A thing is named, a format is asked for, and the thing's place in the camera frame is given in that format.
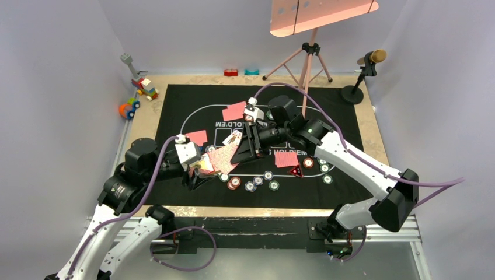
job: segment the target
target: microphone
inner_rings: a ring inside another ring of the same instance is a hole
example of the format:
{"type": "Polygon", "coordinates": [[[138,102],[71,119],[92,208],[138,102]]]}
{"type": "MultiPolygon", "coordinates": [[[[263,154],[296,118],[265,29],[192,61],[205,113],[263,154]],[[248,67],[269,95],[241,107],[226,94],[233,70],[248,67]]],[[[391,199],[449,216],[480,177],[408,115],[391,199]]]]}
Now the microphone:
{"type": "MultiPolygon", "coordinates": [[[[365,58],[361,57],[360,59],[357,60],[357,64],[363,65],[365,64],[365,58]]],[[[368,62],[370,63],[380,63],[386,59],[386,51],[385,50],[375,50],[371,52],[371,55],[369,55],[368,62]]]]}

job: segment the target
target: white wall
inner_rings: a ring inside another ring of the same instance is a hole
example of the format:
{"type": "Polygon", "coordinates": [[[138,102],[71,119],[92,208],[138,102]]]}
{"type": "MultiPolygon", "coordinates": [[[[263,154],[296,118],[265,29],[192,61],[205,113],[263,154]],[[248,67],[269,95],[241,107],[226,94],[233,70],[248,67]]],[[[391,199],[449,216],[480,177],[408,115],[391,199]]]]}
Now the white wall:
{"type": "Polygon", "coordinates": [[[0,279],[44,279],[75,250],[131,94],[96,0],[0,3],[0,279]]]}
{"type": "Polygon", "coordinates": [[[391,164],[425,181],[466,177],[416,211],[433,279],[495,278],[493,11],[409,0],[368,80],[391,164]]]}
{"type": "MultiPolygon", "coordinates": [[[[137,68],[153,72],[222,73],[251,66],[267,72],[311,35],[272,36],[270,0],[99,1],[137,68]]],[[[358,69],[356,60],[382,45],[406,0],[378,2],[376,12],[320,28],[316,42],[331,72],[358,69]]],[[[303,58],[289,63],[293,72],[301,72],[303,58]]]]}

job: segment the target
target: gray floor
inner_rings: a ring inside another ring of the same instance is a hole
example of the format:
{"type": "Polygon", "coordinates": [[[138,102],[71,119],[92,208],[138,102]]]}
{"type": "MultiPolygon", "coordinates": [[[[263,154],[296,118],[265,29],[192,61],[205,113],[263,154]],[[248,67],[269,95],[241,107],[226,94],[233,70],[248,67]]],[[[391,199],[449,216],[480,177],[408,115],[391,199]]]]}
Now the gray floor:
{"type": "MultiPolygon", "coordinates": [[[[176,255],[167,263],[192,268],[204,264],[211,252],[201,249],[197,255],[176,255]]],[[[209,267],[197,272],[174,271],[149,259],[149,251],[142,251],[124,269],[122,280],[420,279],[408,242],[365,244],[359,256],[344,264],[331,262],[325,253],[308,254],[305,250],[221,249],[209,267]]]]}

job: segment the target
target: pink tripod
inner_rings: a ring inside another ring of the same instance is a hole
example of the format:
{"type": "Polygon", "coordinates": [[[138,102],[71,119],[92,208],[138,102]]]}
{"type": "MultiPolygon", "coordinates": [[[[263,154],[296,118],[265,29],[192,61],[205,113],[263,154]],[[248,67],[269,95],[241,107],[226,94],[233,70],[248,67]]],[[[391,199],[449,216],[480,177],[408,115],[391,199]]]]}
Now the pink tripod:
{"type": "MultiPolygon", "coordinates": [[[[273,72],[278,70],[280,67],[284,66],[289,74],[291,74],[291,77],[294,79],[295,83],[298,85],[300,89],[304,89],[305,93],[308,93],[308,87],[309,83],[311,83],[312,80],[314,80],[322,71],[325,72],[328,82],[332,82],[332,77],[330,76],[330,73],[328,72],[328,69],[326,68],[325,62],[323,61],[322,56],[320,55],[320,47],[318,44],[315,43],[316,39],[316,32],[318,31],[318,28],[313,28],[312,33],[311,33],[311,39],[309,43],[304,43],[301,48],[299,48],[296,52],[291,54],[288,58],[286,58],[284,61],[282,61],[281,64],[279,64],[275,69],[270,71],[270,73],[266,74],[263,76],[263,80],[266,80],[273,72]],[[304,65],[302,67],[302,72],[301,72],[301,77],[299,77],[299,80],[296,79],[296,77],[292,74],[292,72],[289,70],[289,67],[287,67],[286,63],[293,59],[296,55],[298,55],[301,51],[306,51],[306,58],[304,59],[304,65]],[[317,56],[318,59],[320,60],[320,63],[322,64],[322,69],[320,72],[318,72],[312,79],[309,79],[311,76],[311,62],[313,60],[313,55],[317,56]]],[[[306,103],[307,103],[307,98],[304,96],[302,100],[302,115],[304,116],[306,114],[306,103]]]]}

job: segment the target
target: wooden table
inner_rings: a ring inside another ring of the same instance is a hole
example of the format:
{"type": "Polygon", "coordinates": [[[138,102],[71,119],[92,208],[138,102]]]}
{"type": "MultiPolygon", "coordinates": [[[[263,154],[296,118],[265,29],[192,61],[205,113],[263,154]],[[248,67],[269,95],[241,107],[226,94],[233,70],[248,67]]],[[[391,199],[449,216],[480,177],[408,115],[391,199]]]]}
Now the wooden table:
{"type": "MultiPolygon", "coordinates": [[[[126,148],[131,143],[143,137],[155,139],[156,129],[162,113],[163,100],[168,84],[186,85],[257,85],[262,86],[270,82],[285,82],[293,84],[294,81],[289,75],[272,75],[268,80],[262,80],[261,75],[248,75],[226,77],[222,75],[148,75],[159,89],[160,94],[157,99],[149,102],[141,97],[141,107],[136,111],[134,119],[131,121],[126,148]]],[[[329,83],[326,77],[319,76],[311,83],[312,87],[320,88],[342,88],[353,85],[357,79],[356,75],[333,75],[333,82],[329,83]]],[[[368,96],[368,90],[364,83],[360,89],[364,93],[364,100],[355,106],[355,112],[362,137],[364,151],[376,160],[388,165],[384,145],[378,129],[377,120],[368,96]]],[[[254,217],[254,216],[328,216],[332,210],[328,209],[274,209],[274,208],[229,208],[229,207],[196,207],[196,206],[166,206],[176,216],[231,216],[231,217],[254,217]]],[[[148,206],[144,206],[137,213],[137,216],[144,216],[148,206]]]]}

